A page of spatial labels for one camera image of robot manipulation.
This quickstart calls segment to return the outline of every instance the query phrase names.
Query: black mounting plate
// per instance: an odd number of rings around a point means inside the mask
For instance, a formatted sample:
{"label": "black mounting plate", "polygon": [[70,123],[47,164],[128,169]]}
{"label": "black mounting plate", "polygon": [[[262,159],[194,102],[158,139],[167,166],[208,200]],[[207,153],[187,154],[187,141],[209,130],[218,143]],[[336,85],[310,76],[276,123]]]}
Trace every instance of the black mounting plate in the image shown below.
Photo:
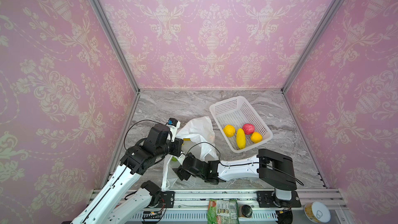
{"label": "black mounting plate", "polygon": [[[275,197],[272,195],[274,191],[257,191],[257,201],[261,208],[277,208],[274,204]],[[292,199],[289,201],[292,208],[300,208],[301,202],[296,191],[292,191]]]}
{"label": "black mounting plate", "polygon": [[[160,197],[159,199],[163,199],[164,202],[166,203],[167,208],[172,208],[174,206],[174,191],[165,191],[165,192],[160,192]],[[155,208],[161,208],[163,203],[159,203],[156,205]]]}

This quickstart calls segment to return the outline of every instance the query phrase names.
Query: barcode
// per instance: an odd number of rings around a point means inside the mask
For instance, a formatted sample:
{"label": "barcode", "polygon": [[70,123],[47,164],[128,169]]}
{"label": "barcode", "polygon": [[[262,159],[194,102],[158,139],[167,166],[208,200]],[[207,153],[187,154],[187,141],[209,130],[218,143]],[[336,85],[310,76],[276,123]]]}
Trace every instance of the barcode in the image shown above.
{"label": "barcode", "polygon": [[229,204],[229,212],[230,212],[230,215],[231,215],[231,219],[236,219],[237,218],[236,204],[234,202]]}

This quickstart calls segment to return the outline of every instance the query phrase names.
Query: robotic arm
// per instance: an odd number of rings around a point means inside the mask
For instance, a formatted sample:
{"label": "robotic arm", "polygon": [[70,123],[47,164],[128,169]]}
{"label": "robotic arm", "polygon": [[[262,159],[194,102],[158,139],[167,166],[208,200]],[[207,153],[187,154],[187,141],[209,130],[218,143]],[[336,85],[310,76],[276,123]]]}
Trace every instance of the robotic arm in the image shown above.
{"label": "robotic arm", "polygon": [[128,148],[112,178],[71,223],[124,224],[139,210],[147,206],[156,206],[159,203],[160,188],[147,181],[132,197],[115,208],[125,192],[146,170],[160,162],[156,162],[156,159],[164,158],[167,154],[177,157],[180,161],[181,166],[174,171],[181,180],[188,180],[190,176],[194,176],[217,185],[234,178],[257,177],[275,187],[276,206],[291,206],[291,191],[297,187],[290,157],[260,149],[258,155],[246,159],[203,162],[191,153],[183,154],[183,140],[175,138],[179,127],[180,122],[170,118],[166,125],[156,124],[151,128],[148,137]]}

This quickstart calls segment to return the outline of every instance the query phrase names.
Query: yellow fruit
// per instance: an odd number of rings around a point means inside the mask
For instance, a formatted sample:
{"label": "yellow fruit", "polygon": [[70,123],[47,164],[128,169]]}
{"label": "yellow fruit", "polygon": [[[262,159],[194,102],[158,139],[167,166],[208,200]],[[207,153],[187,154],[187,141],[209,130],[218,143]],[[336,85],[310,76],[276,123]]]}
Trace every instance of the yellow fruit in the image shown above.
{"label": "yellow fruit", "polygon": [[251,141],[253,141],[253,143],[258,143],[260,141],[263,141],[263,136],[261,136],[261,134],[258,132],[253,132],[250,139]]}
{"label": "yellow fruit", "polygon": [[232,137],[235,135],[235,127],[231,126],[230,124],[226,125],[223,129],[225,136]]}
{"label": "yellow fruit", "polygon": [[239,128],[236,132],[236,144],[238,145],[239,149],[243,149],[246,147],[245,131],[243,131],[242,128]]}

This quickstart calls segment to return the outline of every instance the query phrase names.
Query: fake fruit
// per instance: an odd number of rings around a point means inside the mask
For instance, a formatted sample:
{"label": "fake fruit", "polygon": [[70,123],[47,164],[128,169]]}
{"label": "fake fruit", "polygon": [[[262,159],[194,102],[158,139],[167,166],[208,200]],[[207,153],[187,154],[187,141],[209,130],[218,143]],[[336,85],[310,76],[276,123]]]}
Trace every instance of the fake fruit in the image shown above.
{"label": "fake fruit", "polygon": [[246,135],[250,135],[254,132],[254,125],[252,124],[245,124],[242,127],[243,131],[245,131]]}
{"label": "fake fruit", "polygon": [[230,124],[226,125],[223,129],[225,136],[232,137],[235,135],[235,127],[231,126]]}
{"label": "fake fruit", "polygon": [[258,132],[253,132],[250,139],[253,141],[253,143],[258,143],[263,140],[263,136],[261,136],[261,134]]}
{"label": "fake fruit", "polygon": [[239,149],[246,147],[246,136],[242,128],[239,128],[236,132],[236,144],[238,145]]}

